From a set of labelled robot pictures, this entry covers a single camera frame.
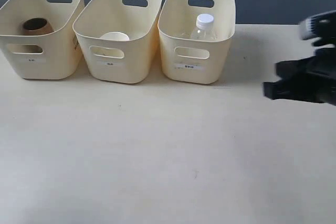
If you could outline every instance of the plastic water bottle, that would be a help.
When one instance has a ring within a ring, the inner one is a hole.
[[[190,39],[215,41],[214,16],[210,14],[200,14],[197,17],[196,27],[190,35]]]

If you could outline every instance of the storage bin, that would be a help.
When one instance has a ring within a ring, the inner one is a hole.
[[[15,72],[26,79],[71,75],[82,56],[72,23],[83,8],[83,0],[8,0],[0,9],[0,49]],[[25,36],[23,23],[37,17],[54,32]],[[31,52],[32,47],[41,50]]]
[[[216,41],[179,38],[191,33],[199,14],[214,16]],[[235,0],[166,0],[159,19],[162,69],[177,81],[218,80],[235,32]]]
[[[91,74],[100,80],[137,83],[149,73],[159,44],[162,0],[91,0],[74,31]],[[120,32],[129,40],[100,38]]]

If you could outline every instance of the brown cup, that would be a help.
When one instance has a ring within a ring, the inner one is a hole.
[[[54,30],[51,24],[45,18],[32,18],[27,20],[22,25],[23,34],[25,36],[38,36],[44,34],[51,34]],[[39,46],[27,46],[29,52],[41,53]]]

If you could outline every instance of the white bottle cap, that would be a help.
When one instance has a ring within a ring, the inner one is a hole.
[[[211,29],[212,26],[214,25],[214,20],[215,20],[214,16],[210,14],[206,14],[206,13],[200,14],[197,17],[196,26],[199,29],[208,30],[208,29]]]

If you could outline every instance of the table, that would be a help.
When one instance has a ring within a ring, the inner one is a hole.
[[[263,97],[311,56],[297,26],[237,25],[220,80],[28,81],[0,57],[0,223],[336,220],[336,107]]]

